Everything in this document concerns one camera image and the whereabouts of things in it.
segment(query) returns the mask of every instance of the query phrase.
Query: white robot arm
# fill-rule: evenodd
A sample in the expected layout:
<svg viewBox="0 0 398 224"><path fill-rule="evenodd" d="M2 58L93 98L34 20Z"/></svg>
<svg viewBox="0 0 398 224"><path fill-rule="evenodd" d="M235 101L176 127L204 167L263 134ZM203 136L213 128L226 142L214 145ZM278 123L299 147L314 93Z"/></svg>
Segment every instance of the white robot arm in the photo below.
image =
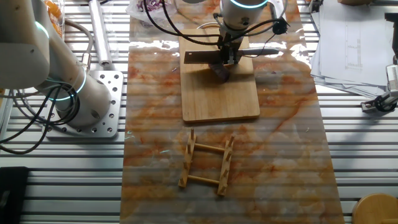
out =
<svg viewBox="0 0 398 224"><path fill-rule="evenodd" d="M88 75L60 38L41 0L0 1L0 67L0 88L35 87L46 95L54 80L69 83L80 102L78 114L68 123L72 127L95 124L108 112L109 90ZM68 107L68 100L62 99L69 96L60 92L58 111Z"/></svg>

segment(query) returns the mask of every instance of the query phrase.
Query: blue led ring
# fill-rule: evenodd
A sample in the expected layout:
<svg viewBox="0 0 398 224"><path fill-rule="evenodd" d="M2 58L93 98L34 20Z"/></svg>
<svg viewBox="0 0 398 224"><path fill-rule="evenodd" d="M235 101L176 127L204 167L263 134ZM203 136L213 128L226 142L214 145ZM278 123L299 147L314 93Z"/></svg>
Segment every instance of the blue led ring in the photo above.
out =
<svg viewBox="0 0 398 224"><path fill-rule="evenodd" d="M258 8L258 7L262 7L262 6L264 6L264 5L268 2L268 0L265 0L263 3L256 4L256 5L253 5L253 6L248 6L248 5L245 5L245 4L241 4L241 3L239 3L239 2L237 2L237 1L235 1L235 0L230 0L230 1L231 1L233 4L235 4L235 5L239 6L239 7L246 8L246 9L255 9L255 8Z"/></svg>

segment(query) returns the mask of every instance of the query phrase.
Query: metal mounting plate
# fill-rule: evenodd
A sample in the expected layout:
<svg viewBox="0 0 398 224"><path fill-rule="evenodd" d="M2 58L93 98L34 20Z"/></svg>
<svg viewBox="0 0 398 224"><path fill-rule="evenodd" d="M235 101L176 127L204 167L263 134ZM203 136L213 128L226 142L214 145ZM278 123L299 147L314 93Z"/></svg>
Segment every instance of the metal mounting plate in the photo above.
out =
<svg viewBox="0 0 398 224"><path fill-rule="evenodd" d="M111 94L111 106L106 115L96 124L80 128L73 128L67 124L52 126L47 133L49 139L57 138L113 138L118 133L118 120L122 97L123 74L117 71L90 71L90 76L101 81ZM53 120L60 119L54 113Z"/></svg>

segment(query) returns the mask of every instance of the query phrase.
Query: metal rod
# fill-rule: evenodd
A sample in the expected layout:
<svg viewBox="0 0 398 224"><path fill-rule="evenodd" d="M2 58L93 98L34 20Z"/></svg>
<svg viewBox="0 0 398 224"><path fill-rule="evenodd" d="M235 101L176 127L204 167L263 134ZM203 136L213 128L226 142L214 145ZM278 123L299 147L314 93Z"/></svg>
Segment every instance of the metal rod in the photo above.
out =
<svg viewBox="0 0 398 224"><path fill-rule="evenodd" d="M217 184L218 185L220 183L218 180L210 180L210 179L206 179L206 178L203 178L203 177L195 177L195 176L192 176L192 175L188 175L188 179L202 181L202 182L206 182L206 183L209 183L209 184Z"/></svg>
<svg viewBox="0 0 398 224"><path fill-rule="evenodd" d="M195 143L195 147L198 147L200 149L207 149L207 150L211 150L211 151L215 151L215 152L222 152L224 153L224 149L219 148L219 147L214 147L214 146L206 146L204 144L198 144Z"/></svg>
<svg viewBox="0 0 398 224"><path fill-rule="evenodd" d="M112 57L109 51L108 37L106 36L101 4L97 0L91 0L88 2L88 7L90 8L91 22L93 23L98 61L102 67L108 67L112 64Z"/></svg>

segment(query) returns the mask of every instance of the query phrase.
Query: food item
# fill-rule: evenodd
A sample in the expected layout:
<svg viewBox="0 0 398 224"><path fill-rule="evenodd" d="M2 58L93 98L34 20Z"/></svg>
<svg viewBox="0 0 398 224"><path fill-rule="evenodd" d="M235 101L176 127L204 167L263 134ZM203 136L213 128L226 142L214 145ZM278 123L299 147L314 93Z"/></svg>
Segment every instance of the food item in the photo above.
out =
<svg viewBox="0 0 398 224"><path fill-rule="evenodd" d="M54 2L50 0L44 1L44 4L47 6L47 11L49 14L51 13L53 16L55 16L57 19L61 18L62 12L60 8L55 4Z"/></svg>
<svg viewBox="0 0 398 224"><path fill-rule="evenodd" d="M62 29L61 29L61 27L56 25L55 23L52 23L52 26L54 27L55 31L57 31L57 34L62 38Z"/></svg>
<svg viewBox="0 0 398 224"><path fill-rule="evenodd" d="M63 32L62 32L62 11L61 9L52 2L51 0L46 0L44 1L44 4L47 6L47 12L49 13L49 17L52 23L52 26L54 27L55 31L57 31L57 34L62 38Z"/></svg>
<svg viewBox="0 0 398 224"><path fill-rule="evenodd" d="M162 2L161 0L138 0L137 3L137 8L140 12L144 12L145 7L144 7L144 1L147 1L147 8L151 12L156 9L161 9L162 8ZM171 4L170 1L165 0L166 5Z"/></svg>

